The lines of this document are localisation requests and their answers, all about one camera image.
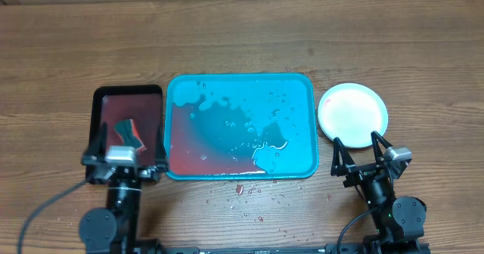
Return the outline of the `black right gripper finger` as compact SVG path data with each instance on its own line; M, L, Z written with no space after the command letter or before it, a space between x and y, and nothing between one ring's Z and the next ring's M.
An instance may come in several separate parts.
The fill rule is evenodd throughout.
M380 162L380 158L383 157L383 152L380 149L380 146L383 146L385 149L387 149L392 145L377 131L372 131L371 142L372 142L375 161Z
M334 154L331 163L331 175L348 175L352 168L355 167L355 162L350 156L348 150L339 138L333 139Z

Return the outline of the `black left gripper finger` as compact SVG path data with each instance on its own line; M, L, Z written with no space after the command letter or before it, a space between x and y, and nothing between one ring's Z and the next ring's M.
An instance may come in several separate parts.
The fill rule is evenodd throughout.
M169 166L168 156L167 156L164 144L163 144L163 130L162 130L162 127L160 125L157 127L156 147L155 147L155 164L156 164L156 167L168 167Z
M89 143L85 151L87 160L102 160L106 154L107 124L104 122L98 129L95 138Z

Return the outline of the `light blue plastic plate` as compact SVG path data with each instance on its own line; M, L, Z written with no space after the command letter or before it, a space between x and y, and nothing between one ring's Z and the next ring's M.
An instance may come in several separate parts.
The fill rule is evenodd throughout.
M384 135L389 125L388 110L381 97L357 83L328 89L318 104L317 117L330 140L339 138L349 148L371 146L371 133Z

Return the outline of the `green and pink sponge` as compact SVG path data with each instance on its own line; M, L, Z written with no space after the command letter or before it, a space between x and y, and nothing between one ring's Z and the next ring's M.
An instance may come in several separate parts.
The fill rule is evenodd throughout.
M116 134L121 139L123 146L133 147L137 152L146 149L133 119L126 119L114 126Z

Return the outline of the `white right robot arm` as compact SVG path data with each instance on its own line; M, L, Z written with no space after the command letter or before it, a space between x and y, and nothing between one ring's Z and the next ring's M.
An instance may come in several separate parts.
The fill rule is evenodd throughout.
M412 160L407 147L389 143L378 132L371 133L374 163L357 165L339 138L334 139L334 155L330 174L344 177L344 187L353 187L368 206L368 210L354 217L340 232L335 244L325 247L327 253L429 253L427 243L420 243L424 235L427 205L416 197L397 197L395 181ZM359 220L370 216L377 230L364 237L361 243L344 243L346 232Z

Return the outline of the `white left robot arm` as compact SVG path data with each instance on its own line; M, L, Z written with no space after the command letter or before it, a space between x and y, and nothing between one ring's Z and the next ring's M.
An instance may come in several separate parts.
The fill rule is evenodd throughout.
M141 186L156 184L169 170L163 146L163 133L156 129L154 164L138 164L136 149L107 146L107 125L103 124L90 141L81 160L86 167L85 181L105 184L106 206L89 210L79 223L79 237L87 253L166 253L158 239L138 238Z

